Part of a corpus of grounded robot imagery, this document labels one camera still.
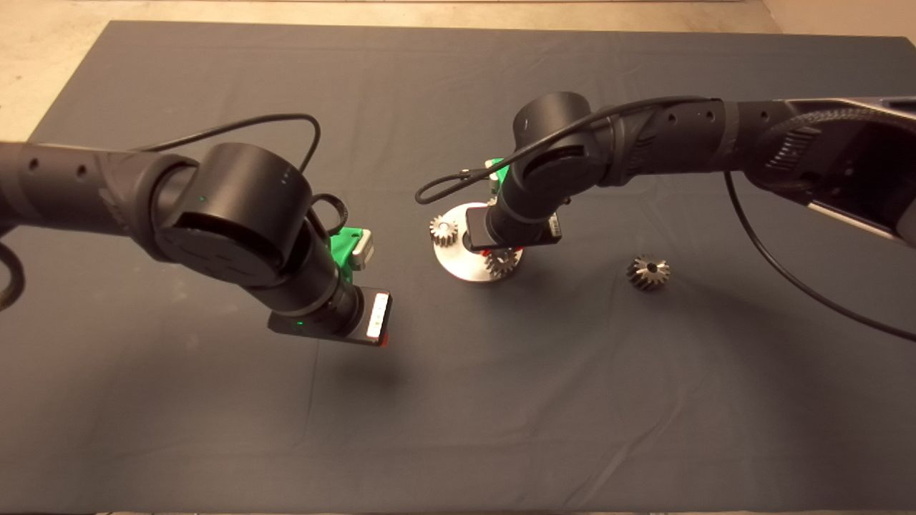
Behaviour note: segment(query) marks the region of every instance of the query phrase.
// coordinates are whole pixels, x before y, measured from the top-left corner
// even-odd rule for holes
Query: black robotic arm
[[[293,165],[241,143],[217,145],[200,162],[0,143],[0,235],[33,225],[129,236],[154,259],[241,286],[270,309],[274,331],[383,345],[390,293],[350,282],[312,198]],[[15,256],[7,258],[14,277],[21,274]]]
[[[730,170],[744,171],[763,190],[916,246],[911,99],[651,102],[593,114],[582,96],[551,93],[523,107],[513,123],[517,148],[539,146],[510,164],[496,205],[468,210],[469,247],[556,243],[557,208],[593,186],[623,186],[637,175]],[[552,136],[584,119],[591,121]]]

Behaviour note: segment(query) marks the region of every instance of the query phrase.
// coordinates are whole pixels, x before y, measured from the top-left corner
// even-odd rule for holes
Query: dark gray fabric
[[[127,148],[306,111],[308,170],[377,242],[377,350],[270,333],[239,289],[110,236],[21,228],[0,315],[1,511],[916,509],[916,346],[804,297],[720,176],[641,178],[562,210],[560,245],[464,284],[422,182],[512,149],[540,93],[597,107],[916,93],[903,38],[113,23],[33,139]],[[290,160],[295,123],[224,137]],[[199,157],[211,143],[188,148]],[[739,184],[761,236],[842,303],[916,329],[916,254]],[[652,252],[674,277],[631,288]]]

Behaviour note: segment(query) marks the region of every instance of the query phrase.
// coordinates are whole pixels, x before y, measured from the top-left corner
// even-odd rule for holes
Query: white label
[[[372,304],[372,314],[369,315],[369,326],[365,335],[378,338],[382,334],[382,323],[385,322],[385,310],[388,308],[388,294],[376,293],[376,301]]]
[[[551,235],[553,237],[558,238],[562,236],[562,232],[560,231],[560,219],[557,218],[556,213],[551,216],[550,220],[548,220],[548,223],[551,225]]]

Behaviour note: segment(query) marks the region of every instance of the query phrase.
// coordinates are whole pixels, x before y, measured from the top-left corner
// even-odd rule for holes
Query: gear on disk
[[[671,278],[671,266],[664,259],[637,256],[627,267],[627,278],[640,290],[656,290]]]
[[[430,237],[439,247],[447,247],[458,239],[458,225],[436,216],[430,221]]]
[[[518,265],[518,253],[511,248],[492,250],[486,255],[486,269],[494,278],[508,275]]]

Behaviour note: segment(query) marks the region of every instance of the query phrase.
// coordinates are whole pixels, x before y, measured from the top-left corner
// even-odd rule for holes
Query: small gear
[[[643,291],[664,286],[671,277],[671,266],[664,259],[637,256],[627,267],[627,278],[633,286]]]
[[[518,265],[518,252],[512,248],[491,250],[486,255],[486,269],[495,278],[508,275]]]
[[[458,225],[441,216],[436,216],[430,221],[430,237],[439,247],[447,247],[458,239]]]

